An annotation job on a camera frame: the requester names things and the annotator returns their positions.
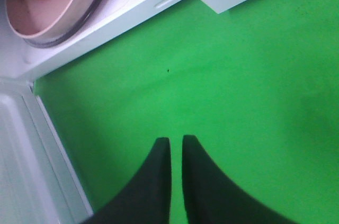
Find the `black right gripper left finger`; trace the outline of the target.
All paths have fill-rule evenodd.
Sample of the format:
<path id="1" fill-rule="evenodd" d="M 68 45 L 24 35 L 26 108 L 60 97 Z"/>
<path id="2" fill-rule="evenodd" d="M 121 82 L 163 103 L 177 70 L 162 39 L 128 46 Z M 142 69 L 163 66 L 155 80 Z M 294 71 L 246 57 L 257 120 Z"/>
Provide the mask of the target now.
<path id="1" fill-rule="evenodd" d="M 170 140 L 158 138 L 128 184 L 83 223 L 169 223 L 170 206 Z"/>

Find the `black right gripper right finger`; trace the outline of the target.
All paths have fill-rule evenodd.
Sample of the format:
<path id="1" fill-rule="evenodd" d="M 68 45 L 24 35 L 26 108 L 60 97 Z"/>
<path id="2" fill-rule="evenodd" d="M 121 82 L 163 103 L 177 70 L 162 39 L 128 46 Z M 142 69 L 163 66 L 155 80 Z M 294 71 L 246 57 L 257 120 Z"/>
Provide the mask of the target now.
<path id="1" fill-rule="evenodd" d="M 292 223 L 234 183 L 194 135 L 182 144 L 182 190 L 189 223 Z"/>

